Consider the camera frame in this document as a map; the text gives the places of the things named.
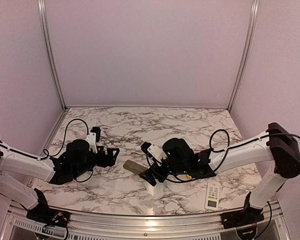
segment white remote control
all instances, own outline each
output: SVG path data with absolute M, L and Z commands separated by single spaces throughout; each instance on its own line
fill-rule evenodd
M 205 209 L 218 210 L 219 207 L 219 192 L 220 183 L 217 181 L 208 181 L 208 188 L 206 191 Z

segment white marble tabletop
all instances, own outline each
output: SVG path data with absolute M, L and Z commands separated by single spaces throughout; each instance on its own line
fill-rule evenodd
M 84 212 L 121 215 L 182 215 L 209 212 L 205 209 L 208 179 L 177 184 L 165 181 L 151 186 L 123 168 L 126 160 L 147 167 L 140 146 L 151 142 L 162 146 L 170 138 L 184 138 L 194 152 L 208 148 L 213 131 L 223 128 L 231 143 L 241 135 L 227 110 L 166 107 L 90 107 L 71 108 L 57 132 L 49 151 L 56 153 L 62 144 L 67 123 L 81 118 L 89 128 L 101 127 L 100 145 L 120 148 L 113 167 L 95 167 L 93 176 L 84 183 L 52 185 L 36 179 L 34 188 L 43 191 L 48 204 Z M 73 122 L 66 143 L 85 139 L 86 127 Z M 225 146 L 226 138 L 216 135 L 214 146 Z M 78 180 L 89 177 L 85 173 Z M 225 171 L 212 178 L 221 183 L 219 210 L 243 207 L 247 193 L 260 182 L 255 164 Z

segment white wall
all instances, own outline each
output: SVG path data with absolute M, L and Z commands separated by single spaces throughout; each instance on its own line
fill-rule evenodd
M 271 122 L 300 135 L 300 0 L 261 1 L 232 116 L 245 138 Z M 267 170 L 266 164 L 258 167 L 262 174 Z M 291 239 L 300 240 L 300 176 L 284 185 L 279 202 Z
M 37 1 L 1 0 L 1 140 L 39 154 L 60 114 Z M 0 230 L 9 204 L 10 200 L 0 195 Z
M 252 1 L 47 0 L 68 106 L 227 108 Z

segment marble table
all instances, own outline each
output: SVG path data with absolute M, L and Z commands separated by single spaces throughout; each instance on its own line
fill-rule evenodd
M 120 215 L 183 215 L 209 212 L 205 199 L 208 179 L 189 183 L 157 183 L 151 186 L 139 176 L 123 168 L 126 160 L 147 166 L 140 146 L 151 142 L 162 146 L 170 138 L 184 138 L 199 152 L 208 148 L 213 131 L 223 128 L 230 134 L 231 143 L 242 137 L 229 112 L 223 109 L 166 108 L 166 107 L 90 107 L 71 108 L 58 130 L 49 151 L 61 147 L 67 123 L 81 118 L 89 128 L 101 127 L 101 145 L 120 148 L 113 167 L 94 169 L 93 176 L 84 183 L 71 182 L 52 185 L 36 179 L 33 188 L 43 191 L 49 205 L 84 212 Z M 85 139 L 86 127 L 73 122 L 67 131 L 66 143 Z M 223 147 L 226 137 L 213 139 L 215 147 Z M 78 180 L 84 180 L 85 173 Z M 242 207 L 247 193 L 260 182 L 255 164 L 225 171 L 213 180 L 221 183 L 219 210 Z

